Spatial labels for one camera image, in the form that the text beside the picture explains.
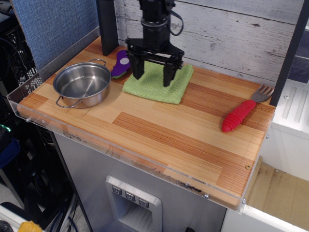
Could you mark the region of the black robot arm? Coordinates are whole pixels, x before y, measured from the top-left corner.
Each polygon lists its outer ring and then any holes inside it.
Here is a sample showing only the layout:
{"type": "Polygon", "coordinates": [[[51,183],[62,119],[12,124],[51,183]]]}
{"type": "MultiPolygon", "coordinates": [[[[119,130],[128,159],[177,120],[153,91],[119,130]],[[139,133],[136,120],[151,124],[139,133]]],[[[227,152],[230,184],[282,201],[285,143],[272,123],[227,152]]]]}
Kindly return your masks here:
{"type": "Polygon", "coordinates": [[[140,0],[143,38],[127,38],[127,56],[133,76],[140,79],[144,74],[144,62],[163,65],[163,86],[168,87],[177,70],[182,68],[184,51],[170,42],[170,35],[179,36],[171,29],[171,16],[183,19],[172,10],[173,0],[140,0]]]}

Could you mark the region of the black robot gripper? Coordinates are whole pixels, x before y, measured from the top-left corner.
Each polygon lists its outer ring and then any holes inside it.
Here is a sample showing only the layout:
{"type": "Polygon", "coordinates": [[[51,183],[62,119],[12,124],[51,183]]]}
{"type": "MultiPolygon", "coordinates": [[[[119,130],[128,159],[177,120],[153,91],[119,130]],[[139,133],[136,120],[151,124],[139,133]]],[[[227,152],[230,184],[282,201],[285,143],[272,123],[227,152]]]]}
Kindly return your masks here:
{"type": "Polygon", "coordinates": [[[133,76],[138,80],[144,74],[144,62],[164,65],[163,86],[168,87],[176,71],[183,67],[184,52],[173,46],[168,26],[143,26],[142,38],[127,38],[127,56],[133,76]]]}

